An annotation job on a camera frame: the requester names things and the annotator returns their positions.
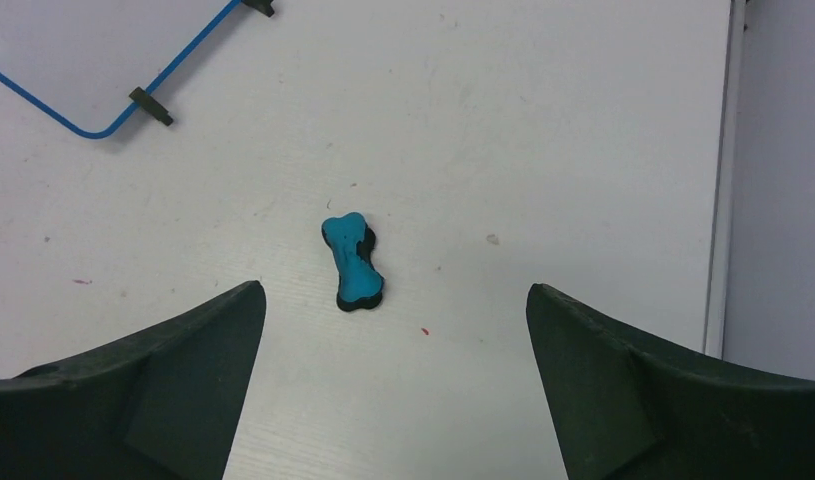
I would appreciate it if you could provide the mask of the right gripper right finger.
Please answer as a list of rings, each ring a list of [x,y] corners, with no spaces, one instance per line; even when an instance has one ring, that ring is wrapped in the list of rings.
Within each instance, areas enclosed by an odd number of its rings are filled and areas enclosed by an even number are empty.
[[[571,479],[815,479],[815,381],[732,364],[546,284],[526,305]]]

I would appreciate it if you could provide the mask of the blue whiteboard eraser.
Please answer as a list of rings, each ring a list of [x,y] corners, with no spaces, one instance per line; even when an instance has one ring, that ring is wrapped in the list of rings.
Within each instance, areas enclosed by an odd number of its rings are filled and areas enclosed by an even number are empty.
[[[365,217],[350,212],[328,218],[321,233],[337,270],[337,307],[343,312],[376,308],[383,299],[385,279],[372,262],[377,237]]]

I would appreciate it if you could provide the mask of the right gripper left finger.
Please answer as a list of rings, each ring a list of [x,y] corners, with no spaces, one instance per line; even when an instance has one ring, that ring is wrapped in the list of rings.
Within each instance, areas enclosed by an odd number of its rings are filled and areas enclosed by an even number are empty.
[[[0,479],[219,479],[266,317],[248,281],[169,320],[0,379]]]

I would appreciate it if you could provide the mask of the blue framed whiteboard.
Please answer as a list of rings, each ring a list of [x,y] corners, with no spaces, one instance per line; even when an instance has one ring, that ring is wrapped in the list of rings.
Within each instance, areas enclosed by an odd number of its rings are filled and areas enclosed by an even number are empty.
[[[0,82],[87,139],[115,132],[234,1],[0,0]]]

